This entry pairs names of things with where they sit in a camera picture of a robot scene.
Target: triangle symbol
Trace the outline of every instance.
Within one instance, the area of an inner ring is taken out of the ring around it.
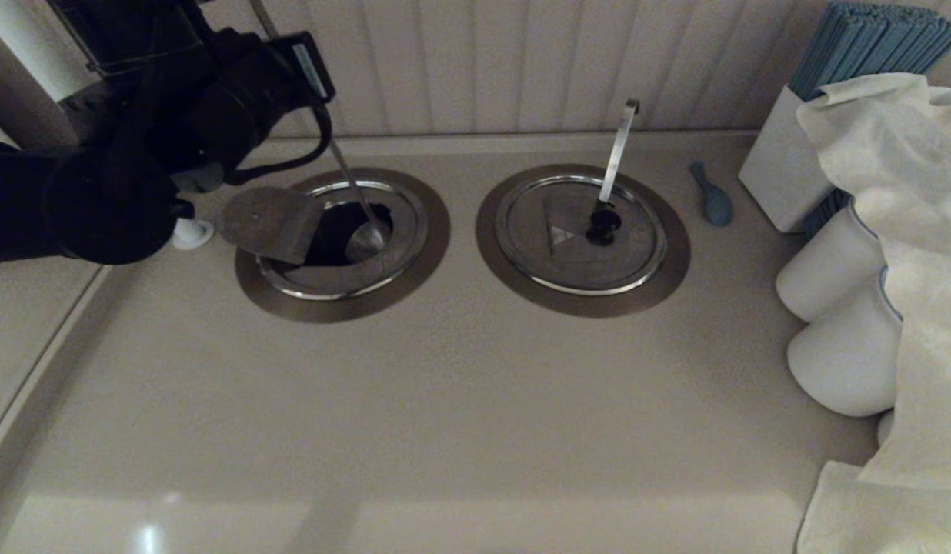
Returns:
[[[570,241],[570,239],[574,239],[575,236],[577,235],[575,235],[574,232],[565,231],[560,227],[554,227],[554,225],[550,226],[550,243],[552,243],[552,246],[560,245],[560,243],[564,241]]]

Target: metal rod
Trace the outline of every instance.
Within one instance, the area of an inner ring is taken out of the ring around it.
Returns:
[[[599,202],[609,203],[612,196],[612,185],[616,183],[616,173],[619,173],[619,160],[622,151],[626,148],[626,139],[629,130],[633,127],[633,117],[640,112],[638,99],[627,99],[626,107],[622,110],[622,120],[619,122],[619,131],[616,131],[616,141],[612,144],[612,154],[609,155],[609,165],[606,166],[606,178],[602,180],[602,190],[599,192]]]
[[[349,166],[345,164],[345,158],[342,157],[342,150],[339,150],[339,145],[335,143],[335,140],[332,140],[329,143],[329,149],[332,151],[332,155],[335,156],[335,161],[339,162],[339,168],[342,169],[342,174],[345,175],[345,180],[349,182],[349,188],[352,190],[352,193],[355,194],[356,199],[359,200],[360,206],[364,212],[366,212],[366,217],[369,218],[369,223],[376,228],[376,231],[379,232],[381,238],[383,239],[384,245],[390,241],[390,230],[387,229],[387,225],[384,225],[380,221],[380,218],[376,217],[376,213],[373,211],[373,206],[370,205],[369,201],[366,200],[366,195],[362,191],[362,187],[357,185],[355,178],[352,176],[352,172],[349,171]]]
[[[274,20],[271,19],[271,14],[267,11],[264,0],[250,0],[250,7],[253,8],[253,13],[257,14],[257,20],[260,21],[260,27],[264,28],[267,38],[278,38],[281,34],[274,25]]]

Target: metal handle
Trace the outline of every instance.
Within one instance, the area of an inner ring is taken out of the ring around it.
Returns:
[[[629,130],[633,127],[633,117],[640,112],[640,101],[630,98],[622,110],[622,120],[619,122],[619,131],[616,131],[616,141],[612,144],[612,154],[609,155],[609,165],[606,166],[606,178],[602,180],[602,190],[599,192],[599,202],[609,203],[612,196],[612,185],[616,182],[616,173],[619,173],[619,160],[622,151],[626,148],[626,139]]]
[[[382,242],[386,245],[387,241],[390,241],[390,230],[387,229],[387,225],[380,221],[380,218],[376,217],[373,206],[366,200],[366,194],[364,194],[359,185],[357,185],[355,176],[352,176],[352,172],[349,171],[349,166],[345,164],[345,157],[342,155],[342,150],[339,150],[339,145],[336,144],[335,141],[331,141],[329,143],[329,149],[332,151],[332,155],[335,156],[335,161],[339,163],[339,168],[342,170],[342,174],[345,175],[345,180],[348,180],[349,189],[355,194],[356,200],[359,200],[359,206],[362,206],[362,211],[366,212],[366,218],[369,220],[369,223],[373,225],[373,228],[379,232]]]

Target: blue straw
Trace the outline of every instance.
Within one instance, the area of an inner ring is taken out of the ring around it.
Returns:
[[[895,70],[909,73],[909,70],[913,69],[916,60],[919,60],[921,54],[933,43],[937,35],[940,35],[943,31],[943,27],[937,24],[937,22],[927,25],[926,28],[923,29],[923,34],[916,40],[915,45],[907,50],[907,52],[903,54],[903,57],[896,63]]]
[[[876,43],[876,47],[869,53],[869,56],[866,57],[866,60],[863,61],[862,66],[859,67],[856,73],[859,75],[879,73],[879,70],[883,67],[883,64],[890,54],[896,52],[900,42],[903,42],[903,39],[906,38],[913,28],[914,24],[912,22],[901,20],[890,22],[885,34],[879,39],[879,42]]]
[[[944,57],[944,54],[949,52],[951,49],[951,32],[948,36],[947,41],[943,45],[934,49],[933,52],[930,52],[930,56],[923,59],[923,63],[916,68],[916,73],[926,74],[930,69],[933,69],[933,66]]]
[[[848,22],[845,18],[838,17],[836,13],[835,18],[832,20],[827,40],[823,42],[820,52],[818,52],[818,55],[813,60],[813,63],[810,64],[810,67],[807,68],[807,73],[805,74],[805,78],[803,78],[803,85],[800,89],[800,98],[810,99],[814,91],[814,85],[817,83],[818,78],[820,78],[821,72],[828,66],[831,57],[834,56],[835,47],[841,42],[842,36],[845,35],[847,29]]]
[[[909,30],[909,34],[906,35],[903,41],[896,46],[896,50],[889,54],[889,57],[883,62],[883,66],[879,68],[879,73],[891,73],[896,71],[897,67],[899,67],[900,60],[914,47],[919,41],[919,38],[928,32],[928,29],[929,28],[921,24],[921,22],[915,22],[914,27]]]
[[[847,81],[849,78],[858,75],[863,75],[863,73],[859,73],[858,71],[859,66],[865,62],[866,57],[873,51],[873,47],[876,47],[876,43],[879,42],[879,39],[885,32],[886,25],[884,22],[874,22],[873,24],[866,25],[862,41],[856,42],[855,48],[849,53],[847,63],[842,64],[842,67],[840,67],[838,71],[835,71],[831,82],[838,83],[840,81]]]
[[[934,36],[933,40],[916,56],[916,59],[909,64],[909,72],[916,72],[918,67],[926,65],[933,59],[933,54],[940,52],[940,49],[947,45],[951,39],[951,24],[948,21],[940,22],[940,32]]]
[[[809,92],[805,89],[806,82],[809,81],[807,76],[816,69],[817,60],[820,59],[821,54],[827,48],[831,41],[832,32],[838,25],[838,11],[835,10],[835,7],[835,4],[829,4],[827,10],[824,10],[821,21],[817,25],[817,32],[814,36],[811,36],[810,45],[807,45],[807,52],[798,68],[796,68],[796,73],[793,74],[790,88],[800,98],[806,97],[807,92]]]
[[[855,42],[856,36],[862,31],[862,22],[858,18],[848,17],[848,24],[845,27],[845,31],[842,33],[842,38],[835,45],[834,52],[832,53],[828,63],[824,66],[823,71],[817,77],[817,82],[814,83],[814,86],[811,88],[811,97],[808,99],[815,99],[817,95],[820,94],[820,91],[816,91],[817,88],[823,87],[828,83],[831,83],[831,77],[834,75],[835,70],[838,69],[838,66],[841,64],[842,60],[845,59],[845,56],[848,55],[849,50],[852,48],[852,44]]]

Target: cable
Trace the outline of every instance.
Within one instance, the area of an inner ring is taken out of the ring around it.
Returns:
[[[308,154],[303,155],[300,158],[295,158],[289,162],[280,162],[279,164],[269,164],[269,165],[257,165],[256,168],[247,168],[247,169],[236,169],[236,171],[229,173],[226,176],[225,182],[226,185],[243,185],[249,180],[261,178],[261,176],[268,175],[269,173],[283,172],[286,169],[300,168],[301,165],[310,164],[314,162],[318,157],[321,157],[325,153],[325,150],[329,147],[329,143],[332,141],[332,117],[329,116],[329,110],[325,108],[325,105],[322,104],[320,98],[310,92],[309,94],[309,108],[315,116],[315,122],[318,123],[318,130],[320,131],[318,137],[318,146],[314,150],[310,151]]]
[[[250,7],[253,8],[254,13],[257,14],[257,19],[260,20],[260,25],[264,28],[264,32],[268,38],[278,38],[278,29],[274,26],[274,22],[271,20],[271,15],[269,15],[267,7],[264,6],[263,0],[249,1]],[[325,108],[325,104],[323,104],[321,99],[318,98],[314,92],[310,92],[308,95],[308,108],[311,109],[312,114],[315,116],[315,122],[318,123],[318,146],[316,146],[314,150],[300,158],[295,158],[288,162],[257,165],[256,168],[236,169],[236,171],[226,176],[226,185],[244,185],[244,183],[250,182],[252,179],[261,178],[261,176],[269,175],[269,173],[283,172],[286,171],[286,169],[300,168],[301,165],[308,165],[310,162],[314,162],[317,158],[320,158],[332,141],[332,117],[329,115],[329,110]]]

